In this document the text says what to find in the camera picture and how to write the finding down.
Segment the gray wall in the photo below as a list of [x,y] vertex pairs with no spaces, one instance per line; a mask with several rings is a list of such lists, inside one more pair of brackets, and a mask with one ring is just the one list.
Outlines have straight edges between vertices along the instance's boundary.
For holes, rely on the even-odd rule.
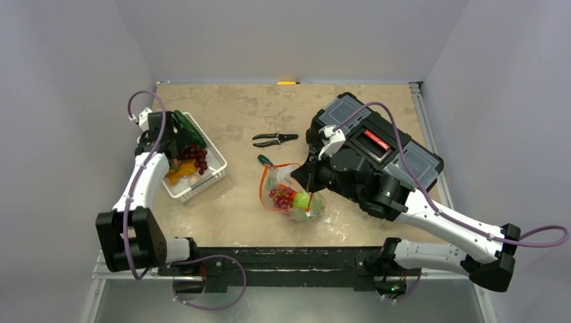
[[[459,211],[571,226],[571,2],[470,1],[422,88]],[[536,241],[559,238],[544,234]],[[501,322],[568,322],[571,247],[519,248]]]
[[468,0],[116,0],[161,80],[419,81]]
[[153,79],[112,0],[2,0],[0,44],[0,322],[78,322]]

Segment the white plastic basket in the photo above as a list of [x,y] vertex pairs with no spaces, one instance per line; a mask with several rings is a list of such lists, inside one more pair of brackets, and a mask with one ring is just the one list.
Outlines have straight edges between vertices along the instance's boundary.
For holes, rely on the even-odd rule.
[[190,200],[193,196],[202,192],[208,186],[211,186],[221,180],[226,175],[226,166],[228,165],[226,159],[222,157],[222,154],[218,149],[216,149],[216,146],[214,146],[212,141],[210,141],[210,138],[204,133],[191,114],[188,112],[183,112],[183,114],[200,132],[200,135],[206,142],[206,150],[208,151],[208,154],[206,155],[206,163],[208,164],[208,170],[206,170],[202,175],[202,178],[193,185],[189,184],[187,178],[181,178],[178,183],[171,186],[169,180],[167,178],[163,178],[162,184],[164,188],[166,188],[170,197],[176,199],[180,203]]

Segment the wire cutter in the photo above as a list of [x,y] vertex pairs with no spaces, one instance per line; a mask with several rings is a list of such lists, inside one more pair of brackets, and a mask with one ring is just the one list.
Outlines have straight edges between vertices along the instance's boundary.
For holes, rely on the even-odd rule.
[[281,145],[281,143],[283,143],[284,141],[288,141],[288,140],[294,140],[297,139],[299,136],[295,135],[295,134],[291,134],[291,135],[282,135],[281,133],[261,133],[259,135],[255,135],[252,140],[256,140],[256,139],[271,139],[271,138],[277,138],[276,140],[270,140],[270,141],[265,141],[263,143],[254,143],[254,147],[268,147],[271,145]]

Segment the beige table surface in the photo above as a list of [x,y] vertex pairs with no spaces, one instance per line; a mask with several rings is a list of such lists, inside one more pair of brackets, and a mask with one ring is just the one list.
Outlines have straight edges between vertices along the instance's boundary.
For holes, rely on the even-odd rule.
[[[441,241],[414,227],[368,216],[327,190],[321,192],[325,214],[313,223],[288,220],[260,204],[263,166],[258,154],[274,164],[302,164],[311,119],[343,92],[363,102],[384,102],[399,128],[424,143],[408,85],[159,85],[167,109],[190,112],[228,161],[226,177],[185,204],[160,189],[153,213],[164,234],[194,237],[199,246],[381,246],[387,237]],[[154,102],[153,109],[158,108]],[[276,131],[300,138],[263,149],[252,146],[254,135]],[[439,200],[436,189],[431,195]]]

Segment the toolbox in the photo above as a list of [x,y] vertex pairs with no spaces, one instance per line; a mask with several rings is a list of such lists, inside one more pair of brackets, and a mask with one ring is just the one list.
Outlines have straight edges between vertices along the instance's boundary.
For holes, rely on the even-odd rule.
[[[306,132],[307,144],[321,148],[323,142],[319,136],[319,130],[327,125],[340,124],[362,105],[363,102],[352,93],[345,92],[338,95],[329,105],[319,110],[311,120],[311,126]],[[370,108],[364,109],[341,127],[341,131],[346,138],[343,146],[351,147],[360,155],[365,156],[378,171],[417,187],[404,168],[392,124],[378,112]],[[399,136],[408,166],[420,182],[428,190],[431,189],[444,168],[444,161],[407,133],[399,130]]]

